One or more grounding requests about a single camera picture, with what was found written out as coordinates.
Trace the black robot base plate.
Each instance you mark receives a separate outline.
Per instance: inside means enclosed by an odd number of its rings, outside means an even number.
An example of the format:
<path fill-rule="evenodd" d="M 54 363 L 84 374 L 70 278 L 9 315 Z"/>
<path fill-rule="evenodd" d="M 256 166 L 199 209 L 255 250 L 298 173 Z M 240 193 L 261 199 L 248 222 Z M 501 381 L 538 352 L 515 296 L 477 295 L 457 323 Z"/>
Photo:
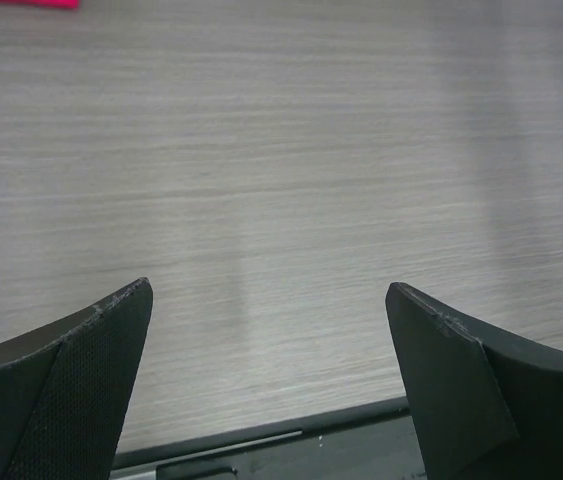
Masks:
<path fill-rule="evenodd" d="M 423 479 L 400 397 L 121 453 L 113 479 Z"/>

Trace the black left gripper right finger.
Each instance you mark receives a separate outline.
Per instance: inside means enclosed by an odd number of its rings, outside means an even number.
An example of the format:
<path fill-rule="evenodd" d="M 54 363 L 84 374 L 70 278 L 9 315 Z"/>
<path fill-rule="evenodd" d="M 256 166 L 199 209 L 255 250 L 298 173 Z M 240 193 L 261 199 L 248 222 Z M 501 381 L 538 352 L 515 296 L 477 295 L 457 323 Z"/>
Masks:
<path fill-rule="evenodd" d="M 389 286 L 388 323 L 430 479 L 563 479 L 563 351 Z"/>

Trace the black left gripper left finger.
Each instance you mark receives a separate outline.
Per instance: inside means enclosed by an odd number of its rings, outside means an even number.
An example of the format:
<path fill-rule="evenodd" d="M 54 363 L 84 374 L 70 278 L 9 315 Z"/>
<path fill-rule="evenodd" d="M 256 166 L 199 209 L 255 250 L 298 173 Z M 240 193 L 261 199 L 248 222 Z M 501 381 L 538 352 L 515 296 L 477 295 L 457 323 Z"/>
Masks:
<path fill-rule="evenodd" d="M 106 479 L 153 307 L 140 278 L 0 343 L 0 479 Z"/>

